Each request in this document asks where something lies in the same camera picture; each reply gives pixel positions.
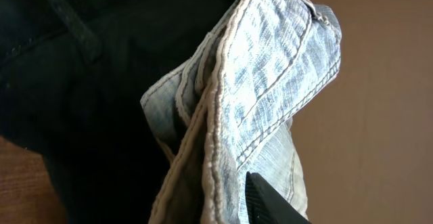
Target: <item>brown wall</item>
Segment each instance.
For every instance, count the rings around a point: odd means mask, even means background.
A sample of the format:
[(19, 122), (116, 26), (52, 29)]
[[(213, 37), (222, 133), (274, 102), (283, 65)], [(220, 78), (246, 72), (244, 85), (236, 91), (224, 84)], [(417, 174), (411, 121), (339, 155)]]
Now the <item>brown wall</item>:
[(294, 117), (314, 223), (433, 223), (433, 0), (312, 0), (339, 77)]

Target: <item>light blue denim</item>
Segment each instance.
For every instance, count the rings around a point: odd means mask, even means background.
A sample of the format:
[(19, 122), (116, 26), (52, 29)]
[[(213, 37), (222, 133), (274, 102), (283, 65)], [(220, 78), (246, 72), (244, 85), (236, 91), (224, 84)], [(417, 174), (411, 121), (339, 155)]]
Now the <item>light blue denim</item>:
[[(336, 77), (340, 41), (326, 6), (237, 0), (193, 56), (141, 99), (171, 161), (149, 223), (248, 223), (247, 171), (306, 216), (291, 118)], [(187, 132), (175, 156), (166, 142), (179, 137), (176, 114)]]

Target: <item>wooden floor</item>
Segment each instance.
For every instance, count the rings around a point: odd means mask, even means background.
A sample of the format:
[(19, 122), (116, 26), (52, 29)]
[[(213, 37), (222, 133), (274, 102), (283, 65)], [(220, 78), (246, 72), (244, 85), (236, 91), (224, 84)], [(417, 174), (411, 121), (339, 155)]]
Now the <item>wooden floor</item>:
[[(433, 0), (312, 0), (343, 32), (339, 77), (295, 115), (308, 215), (433, 222)], [(64, 223), (41, 158), (0, 143), (0, 223)]]

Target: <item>faded denim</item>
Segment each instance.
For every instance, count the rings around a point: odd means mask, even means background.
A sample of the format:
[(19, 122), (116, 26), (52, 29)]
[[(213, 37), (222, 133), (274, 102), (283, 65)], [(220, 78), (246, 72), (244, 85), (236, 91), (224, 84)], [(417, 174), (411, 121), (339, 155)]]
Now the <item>faded denim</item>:
[[(247, 171), (260, 173), (306, 216), (291, 118), (336, 77), (340, 41), (326, 6), (237, 0), (193, 56), (141, 99), (171, 161), (149, 222), (248, 223)], [(178, 142), (173, 115), (187, 126)]]

